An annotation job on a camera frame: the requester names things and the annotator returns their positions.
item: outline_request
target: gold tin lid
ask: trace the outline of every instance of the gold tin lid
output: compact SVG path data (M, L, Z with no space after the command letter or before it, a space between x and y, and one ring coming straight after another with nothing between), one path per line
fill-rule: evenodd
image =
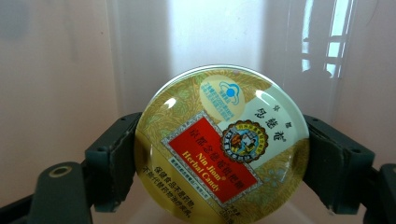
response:
M301 183L309 137L296 104L252 70L212 65L162 87L135 134L136 171L152 198L192 223L250 223Z

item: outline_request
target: tin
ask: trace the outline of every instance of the tin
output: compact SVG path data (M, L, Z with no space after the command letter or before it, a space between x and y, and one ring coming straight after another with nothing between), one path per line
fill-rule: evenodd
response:
M297 105L269 78L234 65L173 78L135 134L146 190L191 223L251 223L271 214L302 182L308 156Z

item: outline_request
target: screw hole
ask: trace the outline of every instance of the screw hole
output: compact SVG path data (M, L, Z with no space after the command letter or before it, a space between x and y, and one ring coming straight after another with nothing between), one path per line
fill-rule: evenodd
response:
M57 168L51 170L51 172L49 172L49 176L53 177L53 178L57 178L57 177L61 177L61 176L69 174L70 171L72 171L72 167L60 166L60 167L57 167Z
M106 151L106 149L104 147L99 147L96 150L98 150L98 151Z
M355 152L355 153L361 153L361 150L360 150L360 149L357 149L357 148L353 148L351 151L353 151L353 152Z

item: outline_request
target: red label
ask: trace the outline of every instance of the red label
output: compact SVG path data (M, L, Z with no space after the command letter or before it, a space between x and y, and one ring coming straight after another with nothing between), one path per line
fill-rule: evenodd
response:
M224 155L219 134L205 118L170 141L169 146L222 203L257 183L245 165Z

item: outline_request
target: blue logo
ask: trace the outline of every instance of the blue logo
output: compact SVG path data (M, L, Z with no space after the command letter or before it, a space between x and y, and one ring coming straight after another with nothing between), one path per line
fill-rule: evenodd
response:
M233 105L239 104L239 87L236 84L228 84L225 81L219 84L221 91L220 95L223 100L227 103L233 103Z

